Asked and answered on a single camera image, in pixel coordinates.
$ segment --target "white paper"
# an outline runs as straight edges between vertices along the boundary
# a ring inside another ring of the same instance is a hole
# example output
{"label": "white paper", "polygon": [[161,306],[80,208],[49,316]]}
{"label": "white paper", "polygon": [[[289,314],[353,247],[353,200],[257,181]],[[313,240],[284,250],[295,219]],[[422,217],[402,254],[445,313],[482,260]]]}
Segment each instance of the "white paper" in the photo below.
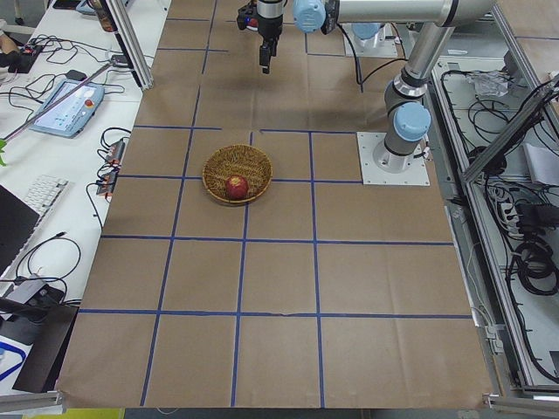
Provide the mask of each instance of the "white paper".
{"label": "white paper", "polygon": [[559,151],[524,144],[524,154],[532,182],[559,186]]}

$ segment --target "green object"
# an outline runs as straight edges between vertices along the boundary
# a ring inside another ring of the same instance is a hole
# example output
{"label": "green object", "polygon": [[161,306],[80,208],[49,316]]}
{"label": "green object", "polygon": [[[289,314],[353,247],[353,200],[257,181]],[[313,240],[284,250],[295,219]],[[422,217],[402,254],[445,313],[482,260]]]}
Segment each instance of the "green object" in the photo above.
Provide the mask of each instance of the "green object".
{"label": "green object", "polygon": [[0,166],[5,166],[6,165],[6,163],[3,162],[2,156],[1,156],[1,154],[3,153],[3,148],[6,147],[6,144],[8,144],[6,141],[0,140]]}

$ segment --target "yellow object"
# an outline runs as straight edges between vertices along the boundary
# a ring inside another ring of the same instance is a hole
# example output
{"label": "yellow object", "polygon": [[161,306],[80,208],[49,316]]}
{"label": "yellow object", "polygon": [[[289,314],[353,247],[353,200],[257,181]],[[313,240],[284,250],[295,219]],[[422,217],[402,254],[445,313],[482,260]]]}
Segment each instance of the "yellow object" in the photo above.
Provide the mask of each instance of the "yellow object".
{"label": "yellow object", "polygon": [[[225,192],[225,183],[231,176],[243,176],[248,182],[246,199],[232,200]],[[246,144],[220,148],[204,164],[204,187],[221,203],[233,205],[249,203],[261,196],[272,181],[272,163],[261,150]]]}
{"label": "yellow object", "polygon": [[124,409],[68,409],[63,415],[23,416],[23,419],[122,419]]}

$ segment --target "white desk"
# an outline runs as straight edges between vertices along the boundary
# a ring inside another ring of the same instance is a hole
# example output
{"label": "white desk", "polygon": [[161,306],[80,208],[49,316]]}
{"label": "white desk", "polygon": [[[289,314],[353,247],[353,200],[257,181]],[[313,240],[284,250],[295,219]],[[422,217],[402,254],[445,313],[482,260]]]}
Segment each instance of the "white desk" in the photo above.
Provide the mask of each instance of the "white desk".
{"label": "white desk", "polygon": [[[145,55],[155,56],[169,4],[170,0],[134,0],[128,7],[130,20]],[[75,11],[55,10],[51,7],[45,13],[33,37],[41,34],[80,41],[113,51],[119,50],[114,34],[104,32],[96,17],[86,17]],[[93,54],[99,59],[105,57],[103,51],[93,51]],[[102,66],[85,53],[80,53],[64,65],[48,63],[47,56],[48,54],[41,54],[29,74],[18,75],[13,81],[2,84],[0,92],[8,92],[13,86],[25,86],[42,74],[60,74],[73,69],[89,75]],[[53,58],[64,61],[67,57],[67,52],[59,52]],[[95,81],[102,82],[105,75],[102,74]],[[70,181],[54,211],[41,224],[41,228],[29,244],[31,247],[60,231],[65,231],[67,237],[79,244],[82,251],[81,261],[77,269],[66,278],[66,299],[81,298],[100,237],[100,226],[93,217],[93,208],[85,191],[86,185],[95,181],[96,172],[103,163],[95,152],[100,146],[100,135],[107,127],[131,130],[141,101],[141,89],[135,84],[130,73],[112,72],[108,75],[107,83],[123,85],[126,92],[106,95],[83,132],[73,139],[65,139],[27,130],[6,146],[3,159],[8,166],[0,168],[0,184],[19,197],[26,194],[33,181],[40,175],[52,175]],[[31,100],[14,101],[33,109],[38,108],[38,103]],[[21,125],[27,115],[27,111],[9,106],[7,97],[1,96],[0,136]],[[115,142],[124,135],[126,134],[116,131],[107,133],[107,142]],[[100,217],[104,220],[108,203],[94,195],[93,187],[91,191]],[[40,273],[45,276],[57,276],[68,272],[75,258],[76,250],[71,245],[49,244],[38,252],[33,259],[33,265],[41,266]],[[13,278],[13,272],[10,272],[8,278]],[[18,346],[25,351],[31,349],[23,345]],[[10,357],[7,356],[4,362],[0,363],[0,371],[13,365]],[[0,381],[0,395],[18,393],[11,389],[16,378],[17,372]]]}

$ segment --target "basket rim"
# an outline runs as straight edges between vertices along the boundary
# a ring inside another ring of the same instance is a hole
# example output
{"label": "basket rim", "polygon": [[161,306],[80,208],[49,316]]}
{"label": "basket rim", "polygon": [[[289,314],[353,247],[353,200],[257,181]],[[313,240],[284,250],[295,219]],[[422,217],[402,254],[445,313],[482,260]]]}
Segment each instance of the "basket rim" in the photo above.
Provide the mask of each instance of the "basket rim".
{"label": "basket rim", "polygon": [[[264,188],[262,188],[262,190],[260,190],[260,192],[258,194],[256,194],[255,196],[251,196],[250,198],[246,198],[246,199],[241,199],[241,200],[232,200],[232,199],[226,199],[223,198],[221,196],[218,196],[216,194],[213,193],[213,191],[208,187],[208,184],[206,183],[206,169],[208,167],[208,162],[213,158],[214,155],[216,155],[217,153],[219,153],[220,151],[226,150],[227,148],[234,148],[234,147],[242,147],[242,148],[252,148],[256,151],[258,151],[259,153],[261,153],[266,161],[267,164],[270,166],[270,177],[268,178],[266,184],[264,185]],[[267,191],[268,187],[270,186],[270,183],[272,183],[272,178],[273,178],[273,165],[272,165],[272,161],[270,160],[270,157],[268,157],[268,155],[262,151],[260,148],[258,147],[254,147],[251,146],[250,144],[231,144],[230,146],[225,146],[225,147],[221,147],[218,148],[211,156],[208,160],[206,160],[206,162],[204,163],[204,167],[202,168],[202,183],[204,184],[204,188],[206,189],[206,191],[213,196],[215,199],[217,199],[218,201],[222,202],[222,203],[230,203],[230,204],[242,204],[242,203],[250,203],[252,201],[254,201],[256,198],[258,198],[259,196],[261,196],[262,194],[264,194],[264,192]]]}

